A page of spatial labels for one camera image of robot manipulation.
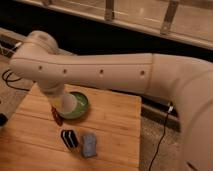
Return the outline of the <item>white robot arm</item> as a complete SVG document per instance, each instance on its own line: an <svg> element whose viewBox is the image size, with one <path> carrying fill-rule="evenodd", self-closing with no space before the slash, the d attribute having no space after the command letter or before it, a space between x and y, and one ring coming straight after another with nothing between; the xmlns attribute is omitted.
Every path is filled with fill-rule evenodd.
<svg viewBox="0 0 213 171"><path fill-rule="evenodd" d="M33 31L10 59L12 71L37 83L62 117L75 117L67 84L154 96L174 104L181 123L178 171L213 171L213 63L176 55L64 55L46 32Z"/></svg>

